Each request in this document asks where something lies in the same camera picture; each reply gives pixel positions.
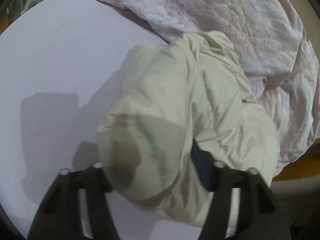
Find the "cream fabric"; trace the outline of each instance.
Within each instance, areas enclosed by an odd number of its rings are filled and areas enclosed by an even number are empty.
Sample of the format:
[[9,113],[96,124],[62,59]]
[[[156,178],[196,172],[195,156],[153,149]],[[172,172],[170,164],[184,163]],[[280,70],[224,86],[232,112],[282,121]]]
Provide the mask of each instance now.
[[[279,135],[223,33],[136,45],[123,67],[123,96],[99,127],[97,143],[105,174],[124,197],[165,218],[202,226],[212,193],[201,186],[190,159],[193,138],[231,168],[258,168],[270,185]],[[230,225],[237,201],[234,191]]]

